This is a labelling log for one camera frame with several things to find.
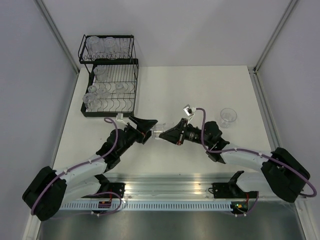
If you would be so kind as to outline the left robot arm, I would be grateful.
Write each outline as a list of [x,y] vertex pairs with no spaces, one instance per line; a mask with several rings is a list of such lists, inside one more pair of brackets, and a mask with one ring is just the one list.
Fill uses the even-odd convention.
[[110,117],[104,121],[114,129],[91,157],[73,166],[53,169],[43,167],[22,195],[30,213],[40,221],[52,218],[60,207],[82,197],[104,198],[109,192],[109,180],[104,173],[112,170],[121,156],[134,144],[145,144],[152,136],[156,119],[129,117],[123,129]]

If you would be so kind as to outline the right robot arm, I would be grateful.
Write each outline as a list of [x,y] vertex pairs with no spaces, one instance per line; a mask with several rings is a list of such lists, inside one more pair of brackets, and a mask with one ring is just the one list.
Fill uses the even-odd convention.
[[200,144],[213,162],[251,169],[238,170],[227,183],[229,194],[235,198],[248,192],[263,192],[293,203],[311,184],[309,172],[286,149],[278,147],[266,152],[236,146],[222,138],[215,121],[204,122],[198,128],[182,118],[159,138],[178,146],[185,141]]

